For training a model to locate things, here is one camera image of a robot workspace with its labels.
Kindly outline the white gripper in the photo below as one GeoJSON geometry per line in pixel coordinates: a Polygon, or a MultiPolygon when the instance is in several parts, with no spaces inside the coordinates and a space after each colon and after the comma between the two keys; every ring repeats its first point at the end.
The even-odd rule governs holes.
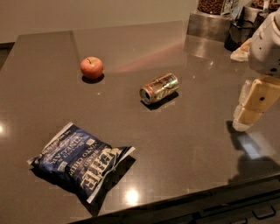
{"type": "Polygon", "coordinates": [[[255,31],[248,62],[257,73],[268,75],[243,84],[233,119],[239,132],[249,129],[280,97],[280,12],[270,13],[255,31]]]}

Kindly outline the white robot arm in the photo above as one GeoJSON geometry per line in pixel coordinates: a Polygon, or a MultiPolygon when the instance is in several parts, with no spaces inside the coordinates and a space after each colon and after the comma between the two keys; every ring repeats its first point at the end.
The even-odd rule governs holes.
{"type": "Polygon", "coordinates": [[[261,75],[255,80],[246,80],[241,88],[233,127],[243,132],[280,97],[280,9],[270,13],[230,58],[247,61],[249,67],[261,75]]]}

